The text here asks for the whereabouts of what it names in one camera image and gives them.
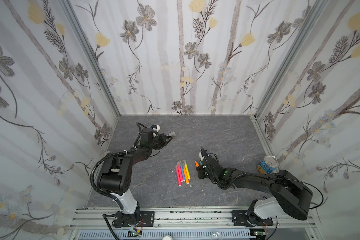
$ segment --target marker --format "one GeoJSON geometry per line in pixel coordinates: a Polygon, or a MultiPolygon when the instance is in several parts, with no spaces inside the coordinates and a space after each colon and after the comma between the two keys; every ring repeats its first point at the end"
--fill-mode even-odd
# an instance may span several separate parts
{"type": "Polygon", "coordinates": [[[182,173],[181,173],[180,162],[177,162],[177,167],[178,167],[178,171],[179,171],[179,175],[180,175],[180,180],[181,180],[182,182],[184,182],[183,175],[182,175],[182,173]]]}
{"type": "Polygon", "coordinates": [[[185,169],[184,164],[183,164],[183,169],[184,169],[184,175],[185,175],[185,182],[186,182],[187,184],[189,184],[188,174],[187,174],[187,170],[185,169]]]}
{"type": "Polygon", "coordinates": [[[191,179],[191,176],[189,175],[189,170],[188,170],[188,166],[187,166],[187,162],[184,160],[184,165],[185,165],[185,170],[187,171],[187,175],[188,175],[188,180],[191,179]]]}
{"type": "Polygon", "coordinates": [[[183,182],[185,182],[185,174],[184,174],[184,169],[183,169],[183,166],[182,166],[182,165],[180,165],[180,167],[181,167],[181,173],[183,174],[183,182]]]}
{"type": "Polygon", "coordinates": [[[179,175],[179,168],[175,166],[176,174],[177,174],[177,181],[179,183],[179,187],[181,187],[180,175],[179,175]]]}

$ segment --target black bracket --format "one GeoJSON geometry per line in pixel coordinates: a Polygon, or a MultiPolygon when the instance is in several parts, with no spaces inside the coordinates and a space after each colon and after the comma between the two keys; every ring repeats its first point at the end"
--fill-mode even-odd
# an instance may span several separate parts
{"type": "Polygon", "coordinates": [[[264,222],[268,226],[273,226],[272,218],[267,218],[265,220],[261,219],[261,222],[258,221],[254,225],[251,224],[248,221],[248,216],[245,214],[246,212],[247,212],[246,210],[231,212],[232,213],[232,222],[234,223],[235,226],[245,226],[245,227],[264,226],[264,222]]]}

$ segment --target ventilation grille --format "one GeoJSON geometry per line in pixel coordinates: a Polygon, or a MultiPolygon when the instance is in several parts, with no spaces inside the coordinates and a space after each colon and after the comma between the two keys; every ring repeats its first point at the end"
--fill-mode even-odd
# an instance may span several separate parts
{"type": "MultiPolygon", "coordinates": [[[[211,239],[213,232],[219,232],[222,239],[243,239],[256,238],[250,235],[250,230],[242,229],[146,229],[140,238],[127,237],[129,230],[115,230],[115,234],[120,240],[140,239],[140,240],[161,240],[165,235],[170,235],[175,240],[211,239]]],[[[78,240],[113,240],[109,230],[81,230],[78,240]]]]}

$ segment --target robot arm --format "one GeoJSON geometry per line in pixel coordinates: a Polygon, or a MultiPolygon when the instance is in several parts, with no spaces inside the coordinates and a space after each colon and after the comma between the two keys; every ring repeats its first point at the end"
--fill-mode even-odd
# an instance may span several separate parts
{"type": "Polygon", "coordinates": [[[235,168],[223,168],[218,159],[201,148],[202,165],[196,168],[199,179],[209,178],[221,189],[243,187],[266,192],[273,197],[254,200],[245,216],[247,227],[254,227],[270,216],[288,214],[299,220],[306,220],[312,191],[286,170],[277,174],[244,172],[235,168]]]}

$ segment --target blue marker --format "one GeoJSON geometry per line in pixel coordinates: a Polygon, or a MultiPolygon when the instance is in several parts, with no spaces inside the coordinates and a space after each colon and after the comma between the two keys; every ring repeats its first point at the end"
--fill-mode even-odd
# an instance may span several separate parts
{"type": "Polygon", "coordinates": [[[184,175],[184,169],[183,169],[183,166],[180,165],[180,168],[181,168],[181,173],[183,174],[183,179],[184,179],[184,182],[185,182],[185,175],[184,175]]]}

